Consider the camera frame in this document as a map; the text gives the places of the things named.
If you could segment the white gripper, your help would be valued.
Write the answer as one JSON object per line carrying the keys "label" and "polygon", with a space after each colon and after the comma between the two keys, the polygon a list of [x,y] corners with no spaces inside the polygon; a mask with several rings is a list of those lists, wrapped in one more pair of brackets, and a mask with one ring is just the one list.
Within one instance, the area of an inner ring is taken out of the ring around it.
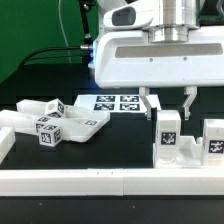
{"label": "white gripper", "polygon": [[182,43],[152,43],[143,31],[107,33],[98,44],[95,80],[101,88],[140,87],[148,120],[152,108],[148,87],[185,87],[188,120],[196,86],[224,85],[224,27],[193,30]]}

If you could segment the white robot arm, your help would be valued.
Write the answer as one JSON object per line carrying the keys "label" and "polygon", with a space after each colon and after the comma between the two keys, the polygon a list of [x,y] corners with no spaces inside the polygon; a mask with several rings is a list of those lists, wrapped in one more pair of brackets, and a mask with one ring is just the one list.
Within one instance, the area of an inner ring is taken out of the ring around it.
{"label": "white robot arm", "polygon": [[184,115],[200,86],[224,85],[224,25],[200,26],[205,0],[83,0],[98,5],[99,34],[88,48],[101,88],[183,87]]}

